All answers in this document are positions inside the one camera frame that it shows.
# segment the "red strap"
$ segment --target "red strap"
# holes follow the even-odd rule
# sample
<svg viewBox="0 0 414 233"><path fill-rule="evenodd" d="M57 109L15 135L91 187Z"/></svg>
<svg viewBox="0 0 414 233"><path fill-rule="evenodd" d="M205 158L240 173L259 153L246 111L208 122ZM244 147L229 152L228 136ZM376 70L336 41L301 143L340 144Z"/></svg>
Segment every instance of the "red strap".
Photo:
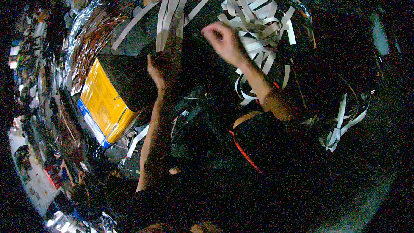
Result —
<svg viewBox="0 0 414 233"><path fill-rule="evenodd" d="M247 154L243 151L243 149L240 147L240 145L237 143L237 141L235 141L235 137L234 137L234 132L230 131L231 135L233 135L233 140L234 140L234 144L236 145L236 147L240 150L240 153L244 156L245 159L247 159L247 161L257 170L259 171L259 173L263 173L263 171L256 166L256 164L250 159L249 156L247 156Z"/></svg>

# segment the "person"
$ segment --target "person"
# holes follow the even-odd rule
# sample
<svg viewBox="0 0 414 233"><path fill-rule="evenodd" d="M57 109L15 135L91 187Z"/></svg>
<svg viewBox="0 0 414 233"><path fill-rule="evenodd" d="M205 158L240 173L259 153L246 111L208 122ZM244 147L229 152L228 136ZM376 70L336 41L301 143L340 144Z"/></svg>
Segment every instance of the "person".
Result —
<svg viewBox="0 0 414 233"><path fill-rule="evenodd" d="M202 33L222 59L245 74L263 111L247 113L233 124L232 141L226 147L230 157L224 161L235 169L169 171L169 112L180 99L180 56L148 55L148 72L158 98L140 154L136 193L130 197L111 192L107 197L113 213L125 214L120 231L262 232L273 226L267 213L276 211L276 204L264 200L274 194L272 180L280 170L276 162L288 143L284 123L292 120L292 110L248 58L233 30L218 22Z"/></svg>

